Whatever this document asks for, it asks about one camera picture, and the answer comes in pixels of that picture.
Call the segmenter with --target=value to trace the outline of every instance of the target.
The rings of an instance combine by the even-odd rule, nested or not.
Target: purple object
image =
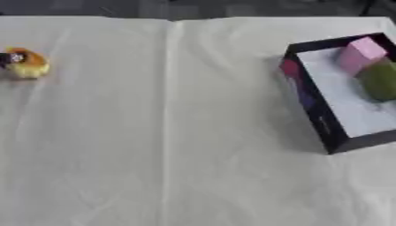
[[[386,53],[385,49],[366,37],[349,43],[342,50],[337,63],[351,76],[355,76],[362,68],[381,60]]]

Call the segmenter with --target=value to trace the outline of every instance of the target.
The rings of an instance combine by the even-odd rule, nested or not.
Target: small dark object
[[[0,67],[5,68],[7,64],[23,63],[27,60],[27,54],[18,53],[0,53]]]

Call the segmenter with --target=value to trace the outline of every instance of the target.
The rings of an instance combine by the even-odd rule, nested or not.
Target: orange object
[[[25,59],[18,63],[7,65],[7,69],[16,73],[22,79],[38,79],[50,70],[50,64],[41,55],[25,48],[8,48],[6,53],[23,54]]]

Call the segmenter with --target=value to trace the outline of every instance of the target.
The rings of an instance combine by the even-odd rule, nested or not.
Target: white tablecloth
[[[383,18],[0,18],[48,77],[0,81],[2,226],[390,226],[396,146],[325,155],[276,68]]]

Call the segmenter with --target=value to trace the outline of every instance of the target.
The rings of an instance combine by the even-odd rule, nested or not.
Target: yellow toy
[[[50,70],[43,56],[24,48],[8,48],[0,54],[0,66],[14,72],[18,79],[38,79]]]

